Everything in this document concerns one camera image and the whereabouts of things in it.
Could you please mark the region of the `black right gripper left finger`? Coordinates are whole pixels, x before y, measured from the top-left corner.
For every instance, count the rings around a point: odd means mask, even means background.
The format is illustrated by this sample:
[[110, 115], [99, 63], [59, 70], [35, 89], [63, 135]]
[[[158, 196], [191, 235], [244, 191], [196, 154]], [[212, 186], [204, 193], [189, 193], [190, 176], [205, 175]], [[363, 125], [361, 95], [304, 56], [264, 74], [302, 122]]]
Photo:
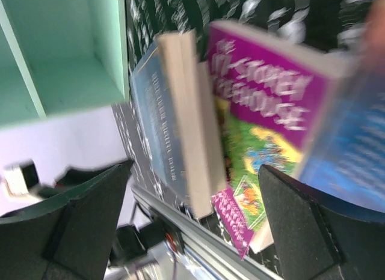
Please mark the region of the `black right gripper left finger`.
[[1, 279], [103, 279], [132, 165], [1, 216]]

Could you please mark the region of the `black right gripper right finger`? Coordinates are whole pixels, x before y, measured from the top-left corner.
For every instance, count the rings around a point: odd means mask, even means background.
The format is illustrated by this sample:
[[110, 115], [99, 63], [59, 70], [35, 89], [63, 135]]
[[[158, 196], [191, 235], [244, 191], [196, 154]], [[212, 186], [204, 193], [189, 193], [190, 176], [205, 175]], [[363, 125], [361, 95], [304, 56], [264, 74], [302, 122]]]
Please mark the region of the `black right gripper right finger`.
[[269, 165], [258, 178], [284, 279], [384, 279], [384, 213]]

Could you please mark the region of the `dark blue paperback book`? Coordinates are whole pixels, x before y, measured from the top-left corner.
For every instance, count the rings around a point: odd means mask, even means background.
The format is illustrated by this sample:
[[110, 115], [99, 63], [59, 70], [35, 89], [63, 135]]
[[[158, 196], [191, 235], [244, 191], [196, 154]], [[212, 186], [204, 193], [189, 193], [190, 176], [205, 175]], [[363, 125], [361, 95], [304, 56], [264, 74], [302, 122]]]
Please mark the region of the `dark blue paperback book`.
[[211, 214], [194, 31], [155, 37], [131, 76], [151, 167], [195, 217]]

